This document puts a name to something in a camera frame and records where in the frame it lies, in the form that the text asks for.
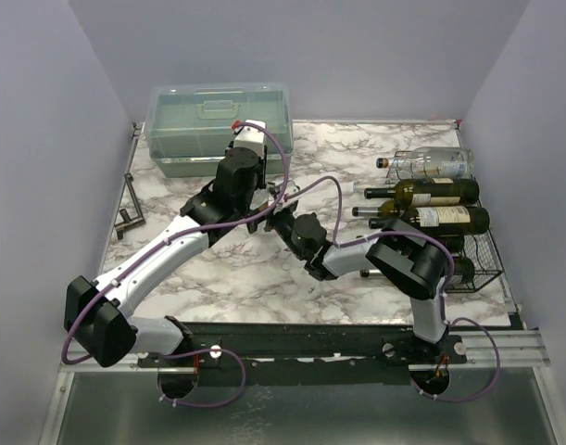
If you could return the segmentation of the dark bottle beige label back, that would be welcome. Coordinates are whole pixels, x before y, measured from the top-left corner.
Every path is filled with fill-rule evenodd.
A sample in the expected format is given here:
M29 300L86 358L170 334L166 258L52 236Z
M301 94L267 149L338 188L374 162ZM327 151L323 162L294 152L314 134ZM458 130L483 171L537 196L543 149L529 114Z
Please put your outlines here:
M393 199L395 203L407 208L467 206L478 201L480 186L473 179L405 179L386 188L366 187L363 195L366 199Z

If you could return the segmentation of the clear glass bottle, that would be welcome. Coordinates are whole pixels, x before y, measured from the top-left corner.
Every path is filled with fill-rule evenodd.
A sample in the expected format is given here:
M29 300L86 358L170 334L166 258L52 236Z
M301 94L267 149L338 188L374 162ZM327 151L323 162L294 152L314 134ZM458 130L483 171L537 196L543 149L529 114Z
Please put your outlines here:
M423 146L397 151L392 158L378 158L376 167L388 170L388 175L397 179L461 179L472 176L474 162L468 148Z

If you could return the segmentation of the dark bottle tan label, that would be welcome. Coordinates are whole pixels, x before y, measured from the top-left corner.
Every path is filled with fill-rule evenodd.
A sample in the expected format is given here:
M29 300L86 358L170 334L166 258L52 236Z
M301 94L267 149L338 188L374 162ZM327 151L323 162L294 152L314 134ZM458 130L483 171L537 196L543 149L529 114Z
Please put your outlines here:
M447 235L438 238L448 251L459 253L464 249L465 237L463 235Z

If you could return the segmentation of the dark capped bottle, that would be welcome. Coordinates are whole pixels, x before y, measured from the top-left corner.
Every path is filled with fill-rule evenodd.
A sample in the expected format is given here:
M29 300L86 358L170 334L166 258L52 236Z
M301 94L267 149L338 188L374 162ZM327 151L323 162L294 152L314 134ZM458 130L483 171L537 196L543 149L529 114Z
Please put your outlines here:
M252 197L249 209L257 212L263 211L270 205L270 198L271 195L268 189L256 190Z

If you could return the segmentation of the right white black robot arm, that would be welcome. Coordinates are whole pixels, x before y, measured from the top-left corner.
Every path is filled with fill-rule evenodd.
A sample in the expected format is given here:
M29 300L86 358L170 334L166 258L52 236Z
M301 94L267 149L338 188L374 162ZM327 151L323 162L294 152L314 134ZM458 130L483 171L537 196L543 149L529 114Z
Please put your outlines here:
M445 289L455 272L447 248L434 238L400 221L390 219L371 235L335 245L327 238L315 214L295 216L282 210L267 219L305 269L319 281L376 269L409 297L413 334L412 351L421 362L435 362L446 352L448 331Z

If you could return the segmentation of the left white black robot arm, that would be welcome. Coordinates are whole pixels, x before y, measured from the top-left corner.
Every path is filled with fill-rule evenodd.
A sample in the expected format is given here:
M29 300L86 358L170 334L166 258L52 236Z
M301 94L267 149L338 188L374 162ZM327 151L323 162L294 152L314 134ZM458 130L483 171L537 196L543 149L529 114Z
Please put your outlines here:
M136 308L185 262L214 246L238 225L261 223L271 213L265 180L266 156L232 147L220 161L215 179L191 197L168 227L114 270L93 281L83 276L67 288L64 327L68 332L61 359L74 364L69 345L77 341L102 367L130 353L157 353L172 366L185 364L192 352L178 321L134 317Z

